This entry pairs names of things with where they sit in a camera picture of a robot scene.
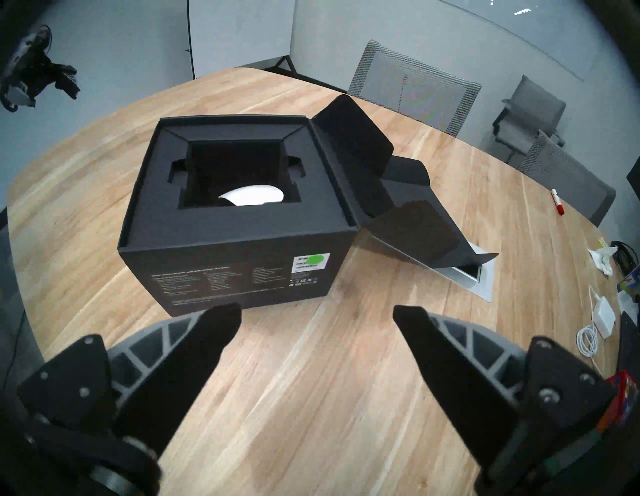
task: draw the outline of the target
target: box flap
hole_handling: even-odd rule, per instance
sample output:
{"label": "box flap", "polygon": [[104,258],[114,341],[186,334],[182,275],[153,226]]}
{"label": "box flap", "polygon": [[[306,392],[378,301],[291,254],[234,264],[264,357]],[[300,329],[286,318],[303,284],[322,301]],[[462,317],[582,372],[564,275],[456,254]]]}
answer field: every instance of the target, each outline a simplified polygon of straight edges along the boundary
{"label": "box flap", "polygon": [[430,188],[422,162],[393,156],[393,144],[349,96],[340,95],[311,119],[339,187],[364,214],[359,224],[383,243],[432,268],[480,266],[477,254]]}

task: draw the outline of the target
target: white cable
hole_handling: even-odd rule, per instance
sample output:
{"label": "white cable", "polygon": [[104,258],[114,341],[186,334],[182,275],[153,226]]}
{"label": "white cable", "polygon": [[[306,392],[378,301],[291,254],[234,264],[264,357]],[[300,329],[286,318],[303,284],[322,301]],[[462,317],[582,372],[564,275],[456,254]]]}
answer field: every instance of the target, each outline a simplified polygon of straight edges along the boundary
{"label": "white cable", "polygon": [[591,308],[591,325],[586,326],[578,331],[578,334],[575,335],[575,343],[578,345],[578,350],[583,356],[587,356],[591,359],[591,363],[598,371],[600,375],[600,369],[596,365],[596,362],[593,360],[593,355],[598,353],[598,330],[596,326],[593,324],[593,301],[591,300],[591,291],[593,291],[593,295],[596,297],[597,301],[600,301],[600,297],[595,292],[594,288],[589,285],[589,306]]}

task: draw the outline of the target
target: round table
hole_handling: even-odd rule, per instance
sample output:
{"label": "round table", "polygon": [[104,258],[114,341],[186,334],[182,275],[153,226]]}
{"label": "round table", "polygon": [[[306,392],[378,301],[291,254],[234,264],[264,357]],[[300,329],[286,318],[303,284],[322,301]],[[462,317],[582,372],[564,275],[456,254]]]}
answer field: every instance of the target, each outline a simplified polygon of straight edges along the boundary
{"label": "round table", "polygon": [[[107,347],[167,313],[116,244],[159,118],[314,116],[338,93],[250,68],[131,104],[31,163],[9,190],[20,293],[46,360],[100,333]],[[361,231],[325,298],[243,312],[237,337],[160,462],[162,494],[472,493],[478,467],[424,384],[394,324],[396,304],[471,321],[520,347],[547,335],[578,353],[588,287],[618,313],[616,282],[587,252],[602,234],[514,168],[443,132],[356,100],[424,163],[461,231],[495,261],[493,301],[396,255]],[[596,362],[614,372],[618,326]]]}

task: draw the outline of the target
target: green sticker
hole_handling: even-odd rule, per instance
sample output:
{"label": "green sticker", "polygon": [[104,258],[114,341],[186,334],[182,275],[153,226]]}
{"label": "green sticker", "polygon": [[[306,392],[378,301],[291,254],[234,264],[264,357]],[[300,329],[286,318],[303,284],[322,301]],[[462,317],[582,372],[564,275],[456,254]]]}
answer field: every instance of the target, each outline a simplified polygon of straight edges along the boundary
{"label": "green sticker", "polygon": [[310,255],[307,259],[307,265],[318,265],[324,260],[322,255]]}

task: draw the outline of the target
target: black box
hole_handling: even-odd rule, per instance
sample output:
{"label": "black box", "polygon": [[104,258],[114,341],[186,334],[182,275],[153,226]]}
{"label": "black box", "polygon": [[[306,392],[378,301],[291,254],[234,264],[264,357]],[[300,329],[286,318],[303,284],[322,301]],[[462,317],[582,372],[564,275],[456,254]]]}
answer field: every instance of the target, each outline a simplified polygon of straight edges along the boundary
{"label": "black box", "polygon": [[[492,259],[464,240],[424,165],[392,153],[346,95],[313,119],[160,119],[118,252],[172,316],[324,296],[361,226],[434,268],[473,272]],[[218,198],[255,184],[278,187],[283,201],[234,206]]]}

